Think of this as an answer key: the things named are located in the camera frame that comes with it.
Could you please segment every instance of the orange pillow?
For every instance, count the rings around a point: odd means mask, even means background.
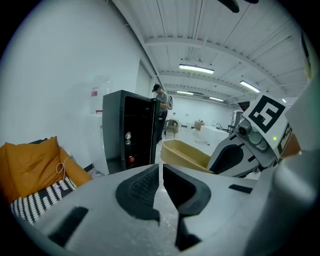
[[[20,197],[24,198],[62,180],[56,172],[59,161],[57,137],[40,144],[6,143],[11,176]]]
[[[69,155],[62,147],[59,147],[59,151],[60,162],[65,162],[65,175],[68,176],[77,187],[92,180],[91,176],[84,169],[82,169],[72,158],[68,158]]]
[[[0,190],[3,199],[11,204],[19,198],[19,192],[16,188],[14,180],[11,177],[8,160],[6,155],[6,144],[0,147]]]

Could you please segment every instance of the ceiling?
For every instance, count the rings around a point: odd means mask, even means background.
[[[164,89],[195,92],[226,104],[254,100],[247,83],[276,98],[299,96],[307,81],[301,30],[277,2],[113,0],[145,49]],[[183,71],[179,64],[213,69]]]

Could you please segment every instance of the yellow bin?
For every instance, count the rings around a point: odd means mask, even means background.
[[[210,156],[180,140],[166,140],[162,143],[161,159],[170,165],[213,174],[207,169]]]

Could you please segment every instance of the ceiling light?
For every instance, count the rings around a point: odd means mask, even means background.
[[[186,92],[186,91],[176,91],[178,94],[188,94],[188,95],[194,95],[192,92]]]
[[[184,65],[184,64],[180,64],[179,68],[181,70],[199,71],[199,72],[204,72],[207,74],[213,74],[215,72],[213,69],[208,69],[208,68],[199,67],[199,66],[192,66],[192,65]]]
[[[260,90],[259,90],[259,89],[253,87],[251,84],[248,84],[248,83],[245,82],[245,81],[241,81],[240,84],[242,84],[242,85],[245,86],[245,87],[248,87],[249,89],[255,91],[256,93],[260,93]]]
[[[209,99],[215,100],[215,101],[218,101],[218,102],[224,102],[223,99],[219,99],[219,98],[209,97]]]

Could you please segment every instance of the ceiling beam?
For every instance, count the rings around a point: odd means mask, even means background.
[[[208,97],[214,97],[214,98],[218,98],[221,100],[226,100],[226,96],[221,95],[219,93],[215,93],[214,91],[209,91],[209,90],[205,90],[205,89],[200,89],[200,88],[193,88],[190,86],[182,87],[176,84],[165,84],[164,88],[168,91],[192,91],[192,92],[196,92],[196,93],[201,93],[204,94],[204,96],[208,96]]]
[[[271,95],[274,98],[277,99],[282,99],[282,98],[291,98],[291,97],[298,97],[296,93],[287,93],[284,94],[282,96],[279,95],[274,95],[274,93],[272,92],[268,92],[269,95]],[[258,97],[258,93],[256,93],[253,97],[245,97],[243,99],[238,99],[237,101],[232,101],[229,103],[229,105],[231,104],[236,104],[236,103],[240,103],[240,102],[250,102],[250,101],[254,101],[256,98]]]
[[[153,70],[155,72],[155,76],[159,75],[159,71],[158,68],[156,66],[156,62],[153,59],[152,55],[150,54],[149,48],[146,46],[144,38],[141,34],[141,31],[143,31],[143,29],[141,28],[141,26],[139,26],[139,23],[137,22],[137,19],[127,10],[125,4],[123,4],[120,0],[112,0],[112,2],[115,4],[115,6],[118,8],[118,10],[121,12],[121,14],[123,15],[123,17],[126,19],[126,21],[128,22],[128,24],[130,25],[131,29],[133,30],[133,32],[135,33],[136,37],[138,38],[142,48],[144,49],[145,53],[147,56],[141,56],[141,61],[145,66],[149,66],[147,65],[146,62],[148,62],[147,59],[149,59]]]
[[[205,6],[205,0],[198,1],[197,3],[198,3],[198,8],[196,8],[196,10],[199,11],[199,15],[198,16],[195,15],[194,31],[193,31],[193,34],[192,34],[192,38],[193,39],[197,39],[198,38],[198,34],[199,34],[198,27],[199,27],[199,24],[201,24],[201,21],[203,19],[203,13],[204,13],[204,9],[205,9],[205,8],[203,8],[203,6]],[[189,49],[187,63],[190,62],[193,52],[194,52],[194,49],[191,47],[191,49]]]
[[[303,80],[303,81],[296,81],[296,82],[291,82],[291,83],[282,84],[282,85],[279,85],[279,87],[288,87],[288,86],[290,86],[290,87],[295,87],[295,86],[305,86],[305,85],[307,85],[307,81],[306,81],[306,80]],[[269,88],[270,88],[270,86],[262,87],[262,88],[260,88],[260,91],[261,91],[261,92],[265,92],[265,91],[267,91]],[[229,100],[229,99],[232,99],[232,98],[240,98],[240,97],[247,96],[247,95],[250,95],[250,94],[256,94],[256,92],[249,91],[249,92],[242,93],[242,94],[239,94],[239,95],[236,95],[236,96],[228,97],[228,98],[226,98],[226,100]],[[284,94],[283,97],[284,97],[284,98],[289,97],[289,96],[288,96],[288,93]]]
[[[184,96],[184,95],[179,95],[179,94],[173,93],[173,92],[169,92],[168,94],[169,95],[174,95],[175,97],[179,97],[179,98],[198,100],[198,101],[202,101],[202,102],[209,102],[209,103],[213,103],[213,104],[219,104],[219,105],[223,105],[223,106],[228,106],[230,108],[234,108],[234,106],[232,106],[232,105],[226,104],[224,102],[219,102],[219,101],[216,101],[214,99],[205,99],[205,98],[201,98],[201,97],[194,96],[194,95],[190,95],[190,96],[186,95],[186,96]]]
[[[160,72],[159,76],[163,76],[163,77],[179,77],[179,78],[188,78],[188,79],[196,79],[196,80],[201,80],[201,81],[206,81],[206,82],[210,82],[210,83],[214,83],[220,86],[224,86],[224,87],[228,87],[230,89],[245,93],[247,90],[245,89],[241,89],[240,87],[235,86],[232,83],[228,83],[228,82],[224,82],[224,81],[220,81],[217,80],[215,78],[211,78],[211,77],[206,77],[206,76],[202,76],[202,75],[195,75],[193,74],[190,77],[189,73],[180,73],[180,72]]]
[[[204,41],[202,40],[196,40],[196,39],[190,39],[190,38],[175,38],[175,37],[160,37],[160,38],[148,38],[145,41],[146,46],[163,46],[163,45],[185,45],[188,47],[195,47],[195,48],[202,48],[203,45],[207,49],[219,51],[225,54],[228,54],[230,56],[233,56],[237,58],[239,61],[243,62],[244,64],[247,64],[251,66],[252,68],[259,71],[261,74],[263,74],[272,84],[275,86],[279,86],[278,81],[269,74],[266,70],[264,70],[263,67],[252,61],[251,59],[241,55],[240,53],[228,49],[226,47],[223,47],[221,45],[212,43],[212,42],[206,42],[204,44]]]

